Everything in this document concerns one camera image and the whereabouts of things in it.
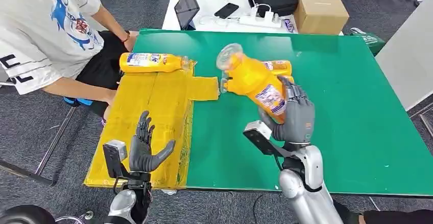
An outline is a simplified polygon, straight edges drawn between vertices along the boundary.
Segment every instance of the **tablet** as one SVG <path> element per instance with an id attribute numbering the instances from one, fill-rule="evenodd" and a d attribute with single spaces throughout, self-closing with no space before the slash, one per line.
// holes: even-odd
<path id="1" fill-rule="evenodd" d="M 187 30 L 194 16 L 200 10 L 197 0 L 179 0 L 175 5 L 180 30 Z"/>

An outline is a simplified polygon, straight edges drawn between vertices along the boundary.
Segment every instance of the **yellow plastic bottle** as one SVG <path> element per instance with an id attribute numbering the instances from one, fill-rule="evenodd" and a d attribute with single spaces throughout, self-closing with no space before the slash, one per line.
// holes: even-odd
<path id="1" fill-rule="evenodd" d="M 284 122 L 283 84 L 259 60 L 247 57 L 239 44 L 229 44 L 216 59 L 223 71 L 221 93 L 248 96 L 276 121 Z"/>
<path id="2" fill-rule="evenodd" d="M 172 72 L 188 63 L 188 57 L 156 53 L 123 53 L 119 59 L 123 72 Z"/>
<path id="3" fill-rule="evenodd" d="M 262 63 L 273 75 L 281 75 L 286 77 L 290 82 L 295 82 L 292 77 L 292 65 L 289 60 L 265 61 Z"/>

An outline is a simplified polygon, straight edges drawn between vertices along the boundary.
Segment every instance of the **green table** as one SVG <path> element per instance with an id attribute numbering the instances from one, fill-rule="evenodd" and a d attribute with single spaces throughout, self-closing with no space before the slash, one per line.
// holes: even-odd
<path id="1" fill-rule="evenodd" d="M 433 157 L 360 38 L 146 30 L 134 51 L 186 55 L 198 61 L 197 76 L 221 77 L 215 59 L 229 43 L 259 60 L 292 62 L 316 105 L 311 141 L 330 192 L 433 196 Z M 187 187 L 277 190 L 274 158 L 242 134 L 258 119 L 256 105 L 233 93 L 195 102 Z"/>

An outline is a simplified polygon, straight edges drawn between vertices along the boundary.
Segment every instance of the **humanoid robot arm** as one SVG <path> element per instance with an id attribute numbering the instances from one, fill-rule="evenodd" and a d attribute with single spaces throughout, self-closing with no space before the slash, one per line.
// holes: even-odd
<path id="1" fill-rule="evenodd" d="M 165 148 L 152 155 L 152 132 L 149 112 L 141 115 L 135 135 L 132 137 L 129 165 L 127 172 L 121 161 L 126 158 L 125 144 L 120 141 L 110 141 L 104 144 L 104 155 L 110 177 L 127 180 L 123 190 L 114 197 L 105 224 L 141 224 L 146 222 L 148 208 L 152 202 L 150 172 L 173 152 L 175 141 L 170 140 Z"/>
<path id="2" fill-rule="evenodd" d="M 279 185 L 290 200 L 300 224 L 343 224 L 323 181 L 322 154 L 310 144 L 315 120 L 314 104 L 301 87 L 284 77 L 278 79 L 285 86 L 284 123 L 277 124 L 259 108 L 260 118 L 267 128 L 263 128 L 261 121 L 253 122 L 257 126 L 254 128 L 248 124 L 244 135 L 263 154 L 284 158 L 282 166 L 279 166 L 282 169 Z M 274 139 L 284 141 L 283 147 L 275 145 L 266 133 L 262 133 L 269 129 Z"/>

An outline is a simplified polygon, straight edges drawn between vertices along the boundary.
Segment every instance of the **gray carpet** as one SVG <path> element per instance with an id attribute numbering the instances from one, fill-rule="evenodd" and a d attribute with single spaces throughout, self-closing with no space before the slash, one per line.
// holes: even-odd
<path id="1" fill-rule="evenodd" d="M 169 0 L 101 0 L 127 29 L 161 28 Z M 350 27 L 371 31 L 388 40 L 414 10 L 407 0 L 342 0 L 351 16 Z M 43 92 L 19 96 L 14 88 L 0 88 L 0 157 L 35 170 L 68 111 L 61 98 Z M 419 105 L 410 111 L 419 110 Z M 433 121 L 433 112 L 426 115 Z M 413 119 L 433 152 L 433 138 Z M 58 179 L 44 187 L 0 171 L 0 210 L 21 204 L 40 205 L 55 216 L 93 210 L 101 220 L 113 197 L 110 189 L 82 185 L 102 126 L 96 116 L 80 108 L 75 113 L 44 175 Z M 254 223 L 253 204 L 262 193 L 180 191 L 168 196 L 154 191 L 150 223 Z M 367 197 L 336 196 L 355 211 L 374 209 Z M 382 210 L 433 210 L 433 200 L 374 197 Z M 289 204 L 280 194 L 265 193 L 256 204 L 257 223 L 295 223 Z"/>

